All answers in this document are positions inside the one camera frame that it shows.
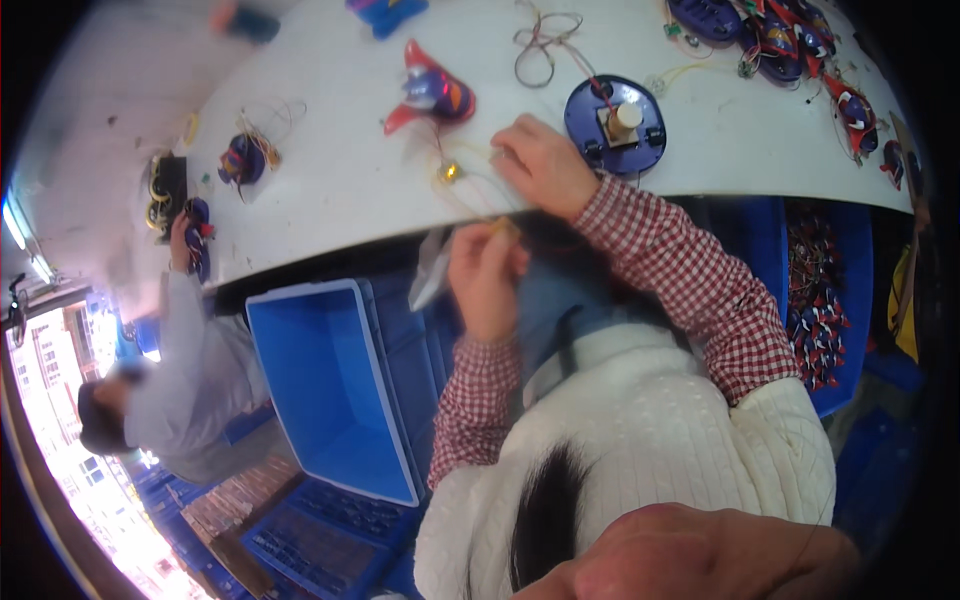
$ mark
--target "white knit sweater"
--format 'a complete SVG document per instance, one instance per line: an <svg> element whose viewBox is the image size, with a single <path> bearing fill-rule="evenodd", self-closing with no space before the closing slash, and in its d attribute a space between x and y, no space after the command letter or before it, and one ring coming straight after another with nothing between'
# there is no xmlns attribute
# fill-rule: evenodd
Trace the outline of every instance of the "white knit sweater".
<svg viewBox="0 0 960 600"><path fill-rule="evenodd" d="M520 492L565 439L596 461L581 495L578 554L619 516L660 502L830 523L833 458L799 379L767 384L730 409L703 364L664 329L618 325L574 351L580 370L520 418L496 465L458 468L437 487L417 537L414 573L425 598L462 596L468 553L474 597L510 596ZM555 356L525 395L559 379Z"/></svg>

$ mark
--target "bicycle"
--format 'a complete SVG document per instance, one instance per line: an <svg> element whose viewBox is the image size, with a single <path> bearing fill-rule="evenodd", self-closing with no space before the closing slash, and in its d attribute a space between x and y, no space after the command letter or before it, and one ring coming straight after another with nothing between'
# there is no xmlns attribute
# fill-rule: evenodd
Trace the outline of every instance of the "bicycle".
<svg viewBox="0 0 960 600"><path fill-rule="evenodd" d="M27 334L27 305L30 297L27 295L26 290L16 291L16 286L26 277L27 274L25 273L16 276L16 279L13 280L9 288L11 300L10 308L7 310L7 318L10 319L11 337L14 348L23 346L23 339Z"/></svg>

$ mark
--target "round purple base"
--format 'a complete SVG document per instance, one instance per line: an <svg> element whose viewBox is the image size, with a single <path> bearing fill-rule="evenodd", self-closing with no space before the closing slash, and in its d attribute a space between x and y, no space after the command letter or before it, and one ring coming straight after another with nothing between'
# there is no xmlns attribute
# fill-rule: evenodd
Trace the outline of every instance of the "round purple base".
<svg viewBox="0 0 960 600"><path fill-rule="evenodd" d="M637 130L639 142L608 147L597 116L597 110L607 104L594 93L589 80L578 85L566 101L564 122L567 134L594 169L617 175L646 171L657 164L666 150L666 127L657 101L643 86L622 77L598 75L596 80L609 91L611 104L615 107L624 103L635 104L643 113L643 123Z"/></svg>

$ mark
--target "fluorescent light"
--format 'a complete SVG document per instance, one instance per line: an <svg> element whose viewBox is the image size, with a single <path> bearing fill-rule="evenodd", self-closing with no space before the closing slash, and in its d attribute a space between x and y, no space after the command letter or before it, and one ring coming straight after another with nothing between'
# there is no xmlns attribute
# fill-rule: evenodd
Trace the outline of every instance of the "fluorescent light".
<svg viewBox="0 0 960 600"><path fill-rule="evenodd" d="M13 236L13 241L20 247L20 250L27 250L27 240L23 238L23 233L16 224L16 219L13 217L13 211L10 208L10 201L3 203L3 220L7 224L7 229L10 230L10 235Z"/></svg>
<svg viewBox="0 0 960 600"><path fill-rule="evenodd" d="M33 265L34 271L36 271L36 274L43 279L44 283L50 283L50 276L53 274L53 272L50 271L47 261L43 260L43 256L34 256L30 259L30 264Z"/></svg>

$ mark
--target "hand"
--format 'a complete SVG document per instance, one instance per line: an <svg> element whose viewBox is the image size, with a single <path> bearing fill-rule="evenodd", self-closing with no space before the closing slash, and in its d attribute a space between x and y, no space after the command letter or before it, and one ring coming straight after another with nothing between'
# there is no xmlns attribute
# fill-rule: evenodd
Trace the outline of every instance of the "hand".
<svg viewBox="0 0 960 600"><path fill-rule="evenodd" d="M509 228L470 225L454 234L447 275L474 340L492 343L513 335L516 281L529 261Z"/></svg>
<svg viewBox="0 0 960 600"><path fill-rule="evenodd" d="M170 226L170 268L183 274L190 268L190 249L186 247L186 229L189 225L190 217L184 210Z"/></svg>
<svg viewBox="0 0 960 600"><path fill-rule="evenodd" d="M600 189L573 142L530 114L521 114L490 143L504 151L491 160L500 177L550 214L572 221Z"/></svg>

